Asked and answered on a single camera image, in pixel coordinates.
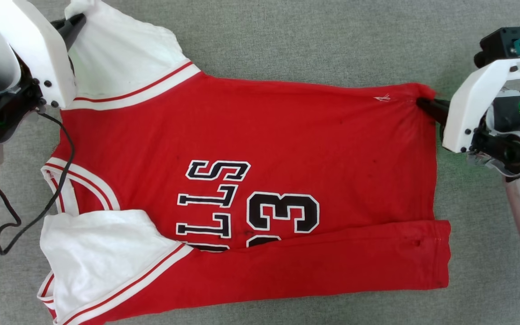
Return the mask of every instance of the red stripe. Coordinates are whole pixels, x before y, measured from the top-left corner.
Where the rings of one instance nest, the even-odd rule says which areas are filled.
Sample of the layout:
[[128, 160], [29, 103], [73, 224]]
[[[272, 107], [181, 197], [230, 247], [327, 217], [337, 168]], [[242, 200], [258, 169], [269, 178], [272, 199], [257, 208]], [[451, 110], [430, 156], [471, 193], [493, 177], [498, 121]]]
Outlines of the red stripe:
[[139, 278], [138, 280], [130, 283], [128, 286], [126, 286], [125, 288], [123, 288], [122, 290], [120, 290], [118, 293], [114, 294], [113, 296], [111, 296], [110, 298], [108, 298], [107, 300], [103, 301], [101, 304], [98, 304], [98, 305], [95, 305], [93, 307], [89, 307], [88, 309], [85, 309], [79, 313], [76, 313], [76, 315], [72, 316], [70, 319], [68, 319], [68, 321], [66, 321], [64, 323], [64, 325], [67, 325], [68, 323], [70, 323], [70, 321], [73, 321], [76, 317], [80, 316], [81, 314], [83, 313], [87, 313], [89, 311], [92, 311], [96, 308], [99, 308], [105, 304], [107, 304], [108, 302], [110, 302], [111, 300], [114, 300], [114, 298], [116, 298], [117, 296], [119, 296], [120, 294], [123, 294], [126, 290], [128, 290], [129, 288], [135, 286], [136, 284], [138, 284], [138, 282], [142, 281], [143, 279], [145, 279], [148, 275], [151, 274], [151, 272], [153, 272], [153, 270], [157, 269], [160, 265], [162, 265], [162, 263], [164, 263], [165, 261], [167, 261], [167, 259], [169, 259], [172, 255], [174, 255], [175, 253], [177, 253], [184, 245], [179, 245], [178, 248], [174, 249], [174, 251], [172, 251], [172, 253], [168, 256], [166, 256], [163, 260], [161, 260], [159, 263], [157, 263], [149, 272], [147, 272], [146, 274], [144, 274], [141, 278]]
[[52, 274], [49, 277], [49, 280], [47, 281], [47, 284], [45, 285], [45, 288], [43, 288], [42, 297], [45, 297], [45, 294], [47, 294], [47, 290], [49, 289], [49, 286], [51, 285], [51, 282], [53, 281], [53, 278], [55, 277], [55, 274]]
[[76, 97], [74, 99], [74, 101], [88, 101], [88, 102], [92, 102], [92, 103], [101, 103], [101, 102], [109, 102], [109, 101], [117, 101], [118, 99], [124, 99], [124, 98], [128, 98], [130, 96], [133, 96], [133, 95], [136, 95], [136, 94], [139, 94], [141, 93], [142, 91], [145, 91], [145, 90], [148, 90], [150, 89], [151, 87], [157, 85], [158, 83], [161, 83], [163, 82], [164, 80], [166, 80], [167, 78], [170, 78], [171, 76], [173, 76], [174, 74], [177, 74], [178, 72], [182, 71], [184, 68], [186, 68], [187, 66], [190, 66], [192, 64], [192, 62], [188, 62], [182, 66], [180, 66], [180, 68], [177, 68], [176, 70], [174, 70], [173, 72], [171, 72], [170, 74], [167, 74], [165, 77], [161, 78], [160, 80], [157, 80], [156, 82], [153, 82], [149, 85], [147, 85], [146, 87], [143, 87], [141, 89], [138, 89], [134, 92], [131, 92], [129, 94], [126, 94], [126, 95], [122, 95], [122, 96], [118, 96], [118, 97], [111, 97], [111, 98], [102, 98], [102, 99], [91, 99], [91, 98], [85, 98], [85, 97]]
[[[56, 190], [57, 190], [56, 179], [52, 178], [51, 181], [53, 182], [53, 185], [56, 187]], [[61, 209], [60, 212], [65, 212], [64, 198], [62, 197], [61, 193], [60, 193], [60, 209]]]
[[[62, 167], [62, 166], [58, 166], [58, 165], [55, 165], [55, 164], [50, 164], [49, 162], [47, 164], [45, 164], [45, 165], [49, 166], [49, 167], [53, 167], [53, 168], [64, 169], [64, 167]], [[100, 194], [102, 194], [103, 198], [106, 200], [108, 210], [113, 210], [113, 206], [111, 205], [111, 202], [110, 202], [109, 198], [107, 197], [107, 195], [103, 192], [102, 189], [99, 188], [99, 186], [95, 185], [95, 183], [93, 183], [93, 181], [90, 181], [89, 179], [83, 177], [82, 175], [79, 175], [78, 173], [74, 173], [72, 171], [68, 171], [68, 174], [71, 174], [71, 175], [74, 175], [76, 177], [79, 177], [79, 178], [83, 179], [84, 181], [86, 181], [89, 185], [92, 185], [96, 190], [99, 191]]]

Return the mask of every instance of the armhole trim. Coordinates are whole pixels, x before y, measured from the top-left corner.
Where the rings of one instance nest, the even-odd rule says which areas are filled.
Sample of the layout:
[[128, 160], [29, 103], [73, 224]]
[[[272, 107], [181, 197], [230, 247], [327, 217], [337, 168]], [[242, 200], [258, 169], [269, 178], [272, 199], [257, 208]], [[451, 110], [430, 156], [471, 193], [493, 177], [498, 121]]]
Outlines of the armhole trim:
[[[65, 160], [51, 157], [45, 166], [43, 166], [43, 175], [50, 186], [52, 186], [52, 189], [56, 188], [56, 183], [54, 183], [54, 181], [59, 179], [66, 164], [67, 162]], [[74, 187], [70, 181], [75, 181], [83, 185], [95, 194], [97, 199], [101, 202], [104, 210], [120, 210], [120, 202], [118, 202], [116, 194], [111, 187], [94, 173], [89, 172], [87, 169], [76, 164], [71, 164], [66, 183], [61, 191], [58, 202], [56, 202], [59, 209], [64, 206], [64, 208], [66, 208], [66, 213], [71, 214], [72, 216], [79, 215]]]

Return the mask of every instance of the white jersey trim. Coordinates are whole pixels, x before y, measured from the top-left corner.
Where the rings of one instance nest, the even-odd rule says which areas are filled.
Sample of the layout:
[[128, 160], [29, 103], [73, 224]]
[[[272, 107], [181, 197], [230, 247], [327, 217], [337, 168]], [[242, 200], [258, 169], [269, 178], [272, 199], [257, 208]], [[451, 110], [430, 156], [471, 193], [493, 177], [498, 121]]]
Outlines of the white jersey trim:
[[95, 111], [107, 111], [109, 109], [118, 109], [122, 107], [130, 107], [145, 102], [148, 99], [159, 96], [167, 90], [188, 80], [192, 76], [200, 72], [189, 59], [179, 62], [176, 66], [168, 70], [164, 76], [149, 84], [146, 87], [133, 91], [129, 94], [112, 97], [112, 98], [84, 98], [76, 97], [70, 107], [71, 109], [93, 109]]
[[[43, 170], [43, 178], [47, 181], [50, 189], [56, 191], [61, 175], [61, 170]], [[58, 212], [67, 212], [73, 216], [79, 215], [78, 201], [76, 200], [74, 187], [69, 179], [66, 179], [61, 189], [60, 196], [56, 200]]]
[[42, 285], [37, 292], [37, 298], [43, 302], [43, 304], [52, 310], [56, 310], [56, 306], [53, 300], [53, 288], [54, 288], [54, 275], [53, 272], [49, 272]]
[[143, 288], [149, 286], [149, 284], [162, 275], [170, 266], [181, 260], [191, 251], [192, 247], [188, 245], [182, 243], [174, 245], [171, 249], [163, 253], [161, 258], [153, 262], [144, 272], [122, 284], [104, 298], [76, 309], [62, 320], [54, 320], [54, 324], [78, 325], [115, 308], [122, 302], [132, 298], [132, 296], [140, 292]]
[[[67, 162], [65, 160], [51, 157], [42, 167], [43, 177], [52, 190], [57, 188], [57, 182], [66, 164]], [[58, 211], [63, 212], [61, 208], [63, 205], [65, 212], [68, 214], [72, 216], [79, 215], [78, 202], [74, 187], [70, 181], [76, 181], [91, 191], [101, 202], [104, 210], [120, 210], [120, 203], [118, 202], [116, 194], [103, 179], [79, 165], [71, 164], [66, 182], [61, 190], [61, 195], [56, 201]]]

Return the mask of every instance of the gray fabric surface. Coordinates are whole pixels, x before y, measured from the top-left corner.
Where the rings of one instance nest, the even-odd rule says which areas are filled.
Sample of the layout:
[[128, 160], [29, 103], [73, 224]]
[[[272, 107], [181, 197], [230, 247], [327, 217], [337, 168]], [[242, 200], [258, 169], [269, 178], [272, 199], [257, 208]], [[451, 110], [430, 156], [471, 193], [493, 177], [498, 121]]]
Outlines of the gray fabric surface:
[[[186, 56], [215, 76], [353, 87], [422, 82], [440, 97], [474, 70], [482, 37], [520, 26], [520, 3], [511, 0], [107, 2], [174, 31]], [[66, 4], [35, 1], [50, 20]], [[40, 120], [24, 123], [5, 146], [0, 187], [25, 220], [51, 196], [39, 168], [57, 140], [58, 127]], [[435, 212], [452, 224], [448, 288], [246, 302], [119, 324], [520, 324], [520, 242], [499, 175], [442, 149], [438, 161]], [[0, 225], [10, 219], [0, 200]], [[40, 229], [0, 257], [0, 324], [51, 323], [35, 298], [49, 272]]]

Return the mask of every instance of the number 3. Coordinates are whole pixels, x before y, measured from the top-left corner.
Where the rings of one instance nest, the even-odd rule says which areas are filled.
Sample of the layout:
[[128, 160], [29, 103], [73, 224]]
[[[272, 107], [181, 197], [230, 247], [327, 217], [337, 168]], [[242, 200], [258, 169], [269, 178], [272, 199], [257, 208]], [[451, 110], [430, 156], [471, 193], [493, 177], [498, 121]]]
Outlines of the number 3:
[[270, 217], [264, 215], [264, 207], [272, 208], [275, 220], [290, 220], [291, 209], [301, 209], [301, 218], [294, 220], [294, 232], [307, 234], [320, 222], [320, 205], [307, 194], [283, 194], [254, 192], [248, 197], [246, 221], [254, 230], [270, 230]]

